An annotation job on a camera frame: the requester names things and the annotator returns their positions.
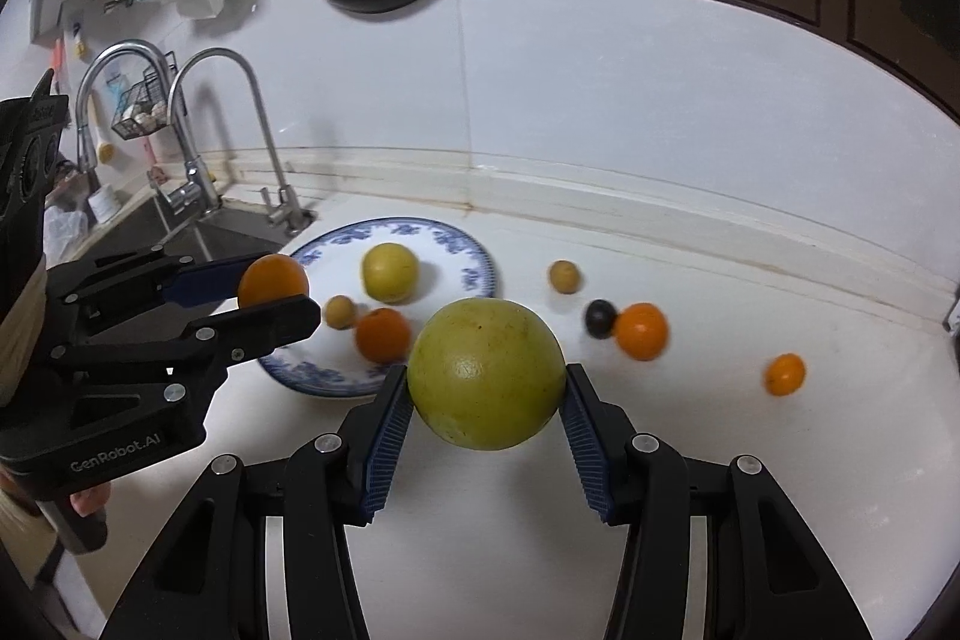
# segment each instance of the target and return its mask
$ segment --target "countertop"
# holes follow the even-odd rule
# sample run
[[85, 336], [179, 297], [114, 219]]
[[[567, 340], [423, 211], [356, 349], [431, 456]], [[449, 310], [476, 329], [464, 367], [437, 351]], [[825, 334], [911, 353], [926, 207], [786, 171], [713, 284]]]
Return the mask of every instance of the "countertop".
[[[960, 381], [939, 324], [775, 271], [618, 235], [434, 204], [337, 194], [288, 250], [383, 215], [445, 220], [493, 256], [500, 295], [539, 313], [568, 362], [601, 398], [685, 456], [728, 462], [753, 453], [817, 534], [875, 640], [902, 640], [960, 557]], [[549, 263], [578, 263], [572, 296], [546, 284]], [[664, 310], [664, 357], [638, 363], [582, 330], [597, 297]], [[762, 389], [771, 357], [796, 352], [796, 394]], [[80, 566], [105, 610], [184, 493], [220, 453], [246, 463], [289, 456], [335, 431], [352, 402], [303, 396], [256, 362], [233, 367], [199, 448], [117, 480], [110, 538]], [[278, 524], [268, 528], [272, 637], [282, 637]], [[693, 578], [702, 579], [702, 527]], [[385, 510], [347, 532], [371, 637], [602, 637], [626, 537], [587, 508], [556, 418], [512, 450], [474, 453], [440, 441], [414, 416]], [[702, 582], [688, 632], [702, 622]]]

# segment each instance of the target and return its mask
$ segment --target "black wire rack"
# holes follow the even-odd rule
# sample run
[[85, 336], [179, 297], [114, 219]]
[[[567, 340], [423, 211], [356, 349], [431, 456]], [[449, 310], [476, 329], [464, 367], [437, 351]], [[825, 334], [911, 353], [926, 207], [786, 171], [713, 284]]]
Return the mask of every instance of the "black wire rack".
[[[168, 52], [165, 57], [172, 77], [176, 74], [176, 55]], [[124, 140], [157, 133], [170, 121], [166, 100], [160, 77], [153, 67], [147, 66], [143, 70], [143, 79], [120, 95], [110, 128]]]

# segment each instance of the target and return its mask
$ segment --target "black fruit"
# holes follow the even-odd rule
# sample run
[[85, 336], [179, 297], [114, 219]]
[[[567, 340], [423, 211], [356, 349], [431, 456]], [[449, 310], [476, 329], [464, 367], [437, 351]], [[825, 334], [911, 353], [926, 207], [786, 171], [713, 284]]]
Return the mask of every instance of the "black fruit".
[[616, 322], [616, 307], [606, 299], [594, 299], [584, 311], [584, 325], [587, 333], [597, 339], [606, 339], [613, 331]]

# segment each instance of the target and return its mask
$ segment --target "chrome faucet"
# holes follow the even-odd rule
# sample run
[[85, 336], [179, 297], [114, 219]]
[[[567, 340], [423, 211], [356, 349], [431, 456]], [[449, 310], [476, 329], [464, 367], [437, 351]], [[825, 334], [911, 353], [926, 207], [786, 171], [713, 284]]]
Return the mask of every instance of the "chrome faucet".
[[287, 175], [283, 171], [282, 165], [280, 165], [280, 156], [277, 156], [277, 145], [274, 143], [274, 135], [272, 135], [270, 130], [270, 122], [267, 121], [267, 110], [263, 105], [263, 95], [260, 93], [260, 86], [256, 81], [256, 74], [253, 73], [253, 66], [251, 66], [250, 62], [243, 57], [243, 55], [226, 47], [209, 47], [208, 49], [202, 49], [190, 58], [190, 60], [184, 64], [184, 67], [176, 73], [173, 85], [170, 87], [170, 95], [167, 97], [167, 106], [173, 107], [178, 104], [179, 94], [181, 93], [181, 87], [182, 84], [184, 84], [186, 73], [200, 63], [200, 61], [216, 56], [227, 58], [237, 63], [237, 65], [242, 68], [248, 85], [250, 86], [250, 92], [253, 96], [253, 108], [256, 109], [256, 119], [260, 122], [260, 130], [263, 133], [263, 140], [267, 145], [267, 153], [270, 155], [270, 162], [274, 167], [275, 175], [277, 175], [277, 195], [278, 199], [280, 199], [280, 204], [277, 205], [277, 208], [274, 208], [274, 205], [272, 205], [270, 201], [270, 191], [266, 188], [260, 190], [267, 209], [270, 211], [267, 218], [273, 225], [277, 225], [280, 221], [285, 221], [288, 234], [299, 234], [299, 232], [310, 225], [313, 217], [309, 212], [301, 209], [299, 200], [296, 198], [294, 187], [287, 182]]
[[[104, 66], [122, 55], [139, 55], [157, 73], [160, 90], [164, 94], [170, 90], [170, 68], [167, 66], [167, 59], [155, 44], [145, 42], [143, 39], [124, 39], [122, 42], [111, 44], [101, 52], [83, 75], [80, 87], [77, 89], [77, 99], [74, 102], [74, 113], [77, 116], [77, 166], [80, 167], [81, 172], [92, 172], [97, 166], [97, 152], [93, 148], [90, 123], [86, 116], [86, 102], [90, 96], [90, 91], [93, 89], [93, 81]], [[157, 185], [149, 172], [147, 178], [150, 180], [152, 189], [157, 192], [157, 195], [167, 203], [174, 213], [179, 213], [188, 204], [200, 199], [203, 200], [205, 210], [209, 212], [219, 207], [220, 196], [213, 187], [206, 165], [193, 143], [193, 137], [190, 136], [189, 130], [184, 125], [184, 118], [179, 111], [180, 106], [179, 102], [168, 103], [167, 112], [170, 116], [170, 125], [174, 129], [174, 134], [176, 134], [176, 142], [184, 151], [184, 170], [186, 171], [187, 181], [170, 194], [166, 194], [160, 189], [160, 185]]]

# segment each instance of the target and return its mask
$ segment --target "blue and white plate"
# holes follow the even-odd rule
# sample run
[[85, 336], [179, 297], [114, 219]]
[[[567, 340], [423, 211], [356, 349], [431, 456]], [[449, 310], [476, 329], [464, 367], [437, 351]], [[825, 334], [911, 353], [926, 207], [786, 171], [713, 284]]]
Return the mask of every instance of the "blue and white plate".
[[[363, 220], [312, 239], [291, 255], [306, 269], [310, 297], [321, 307], [331, 296], [344, 295], [368, 311], [384, 305], [364, 292], [360, 262], [381, 242], [406, 245], [421, 263], [414, 295], [395, 306], [410, 322], [414, 335], [443, 305], [496, 294], [496, 271], [486, 250], [469, 234], [437, 220]], [[352, 329], [340, 332], [325, 322], [310, 338], [277, 348], [260, 364], [290, 389], [338, 397], [376, 393], [389, 369], [373, 365], [357, 352]]]

